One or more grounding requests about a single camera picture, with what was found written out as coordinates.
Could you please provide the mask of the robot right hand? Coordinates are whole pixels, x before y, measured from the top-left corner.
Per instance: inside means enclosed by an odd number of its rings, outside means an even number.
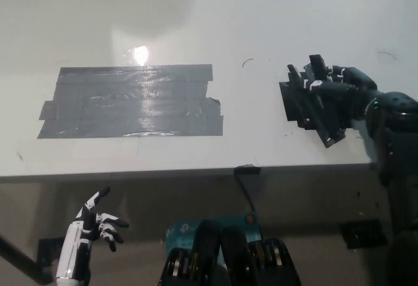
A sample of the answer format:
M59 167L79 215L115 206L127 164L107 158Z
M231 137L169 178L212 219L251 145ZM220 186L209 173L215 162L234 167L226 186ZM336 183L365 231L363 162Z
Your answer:
M308 93L340 102L349 119L363 119L367 104L378 92L377 84L355 67L310 63L304 72Z

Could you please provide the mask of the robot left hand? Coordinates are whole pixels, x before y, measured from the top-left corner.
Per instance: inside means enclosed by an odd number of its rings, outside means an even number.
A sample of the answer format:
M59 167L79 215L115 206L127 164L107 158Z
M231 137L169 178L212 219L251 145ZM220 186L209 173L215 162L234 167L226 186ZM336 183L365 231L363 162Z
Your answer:
M108 213L99 213L96 207L99 201L110 192L105 187L92 195L79 209L69 224L61 248L55 282L57 285L88 285L91 277L90 259L92 244L102 238L110 250L115 252L116 245L123 238L116 227L127 228L128 222Z

